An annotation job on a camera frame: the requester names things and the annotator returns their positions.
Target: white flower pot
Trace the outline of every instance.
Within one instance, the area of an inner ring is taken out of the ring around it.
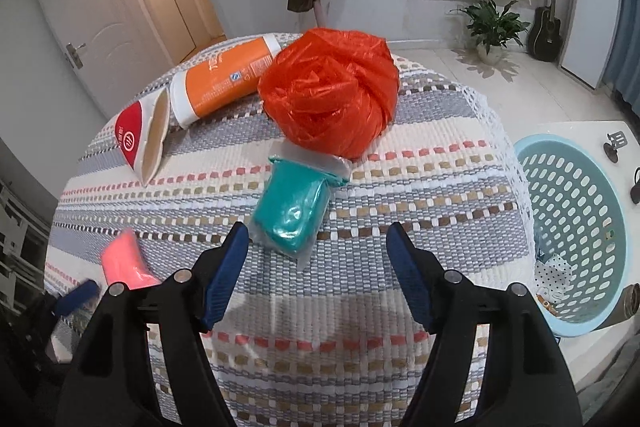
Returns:
[[[476,47],[478,50],[478,56],[485,64],[495,66],[504,57],[504,48],[501,46],[491,46],[489,53],[486,52],[486,47],[482,42]]]

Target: silver screw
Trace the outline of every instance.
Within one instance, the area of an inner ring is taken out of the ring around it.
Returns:
[[[519,282],[515,282],[511,285],[511,291],[518,297],[524,297],[527,294],[527,287]]]
[[[183,268],[174,274],[175,282],[183,283],[191,279],[191,270]]]
[[[121,282],[116,282],[109,286],[109,295],[117,297],[122,292],[124,292],[124,284],[122,284]]]
[[[447,270],[444,272],[444,279],[453,284],[458,284],[462,281],[462,273],[456,270]]]

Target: laundry basket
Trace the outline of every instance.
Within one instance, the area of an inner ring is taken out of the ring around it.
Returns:
[[[557,315],[540,307],[556,335],[583,335],[609,316],[626,280],[630,241],[620,200],[597,162],[570,140],[536,134],[515,149],[540,245],[572,269]]]

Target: blue curtain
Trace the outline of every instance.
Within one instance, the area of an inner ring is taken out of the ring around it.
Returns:
[[[640,0],[622,0],[604,82],[619,91],[640,116]]]

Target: white circular logo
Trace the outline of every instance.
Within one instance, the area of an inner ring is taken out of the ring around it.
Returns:
[[[124,134],[124,138],[122,139],[122,145],[124,150],[127,152],[131,152],[133,150],[133,146],[136,144],[136,137],[133,136],[131,131],[127,131]]]

